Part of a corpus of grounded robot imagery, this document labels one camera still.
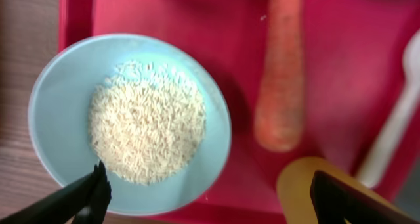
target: rice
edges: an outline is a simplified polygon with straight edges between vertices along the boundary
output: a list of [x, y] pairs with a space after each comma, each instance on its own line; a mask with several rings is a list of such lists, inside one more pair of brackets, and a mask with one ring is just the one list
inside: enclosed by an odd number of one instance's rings
[[[170, 78], [164, 66], [142, 78], [141, 64], [132, 65], [119, 66], [120, 75], [97, 87], [89, 133], [108, 170], [149, 185], [174, 175], [191, 160], [204, 137], [205, 107], [196, 84], [184, 74]], [[150, 71], [153, 66], [145, 68]], [[127, 69], [131, 79], [122, 74]]]

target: tray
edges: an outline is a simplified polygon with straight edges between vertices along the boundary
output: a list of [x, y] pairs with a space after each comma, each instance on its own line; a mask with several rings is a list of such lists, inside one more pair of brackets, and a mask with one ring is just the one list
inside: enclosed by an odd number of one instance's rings
[[[230, 109], [232, 151], [218, 181], [194, 203], [151, 217], [200, 223], [285, 223], [274, 181], [302, 156], [354, 173], [404, 77], [402, 53], [420, 28], [420, 0], [304, 0], [307, 129], [300, 147], [272, 154], [253, 139], [263, 72], [267, 0], [60, 0], [59, 51], [114, 32], [171, 43], [214, 77]], [[392, 200], [420, 150], [417, 111], [376, 191]]]

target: white plastic spoon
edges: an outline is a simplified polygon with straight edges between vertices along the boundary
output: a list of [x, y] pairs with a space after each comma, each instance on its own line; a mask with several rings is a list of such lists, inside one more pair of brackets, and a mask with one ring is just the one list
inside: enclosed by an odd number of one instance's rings
[[403, 67], [406, 75], [404, 89], [356, 176], [369, 188], [376, 187], [381, 181], [417, 109], [420, 98], [420, 31], [404, 52]]

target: brown wooden surface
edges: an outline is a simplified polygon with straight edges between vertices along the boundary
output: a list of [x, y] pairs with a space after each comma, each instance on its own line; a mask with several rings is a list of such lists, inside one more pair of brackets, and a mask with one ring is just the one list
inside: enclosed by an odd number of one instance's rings
[[[56, 54], [58, 0], [0, 0], [0, 219], [56, 191], [32, 148], [31, 89]], [[157, 223], [107, 215], [104, 223]]]

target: light blue dish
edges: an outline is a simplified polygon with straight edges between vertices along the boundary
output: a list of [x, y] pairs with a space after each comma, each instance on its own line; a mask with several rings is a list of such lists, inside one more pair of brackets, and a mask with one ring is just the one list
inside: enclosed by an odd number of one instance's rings
[[87, 115], [95, 86], [128, 60], [168, 63], [193, 79], [205, 99], [206, 132], [187, 167], [148, 187], [108, 172], [108, 211], [123, 215], [169, 212], [203, 194], [222, 171], [232, 129], [224, 97], [213, 78], [180, 49], [151, 37], [111, 34], [80, 41], [54, 57], [33, 87], [29, 130], [45, 169], [62, 186], [93, 171], [98, 157], [89, 144]]

